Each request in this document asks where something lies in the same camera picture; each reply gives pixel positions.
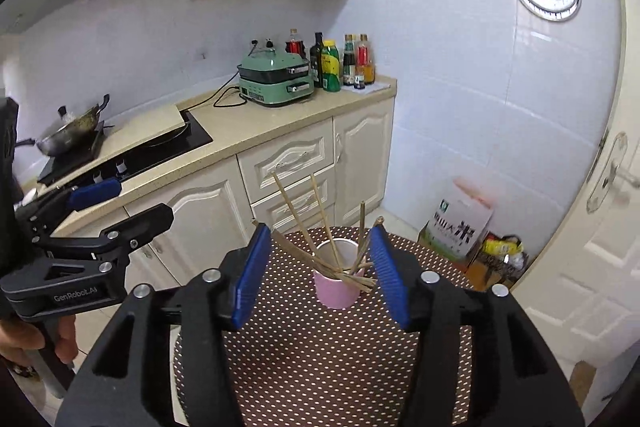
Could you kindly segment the left hand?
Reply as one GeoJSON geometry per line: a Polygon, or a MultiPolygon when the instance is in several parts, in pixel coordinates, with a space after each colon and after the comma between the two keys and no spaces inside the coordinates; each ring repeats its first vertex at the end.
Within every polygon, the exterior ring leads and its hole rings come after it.
{"type": "MultiPolygon", "coordinates": [[[[3,358],[19,365],[29,366],[27,351],[44,347],[43,335],[32,324],[21,320],[2,320],[0,325],[0,345],[3,358]]],[[[74,361],[78,355],[76,340],[76,317],[61,317],[58,321],[58,340],[55,341],[55,354],[64,363],[74,361]]]]}

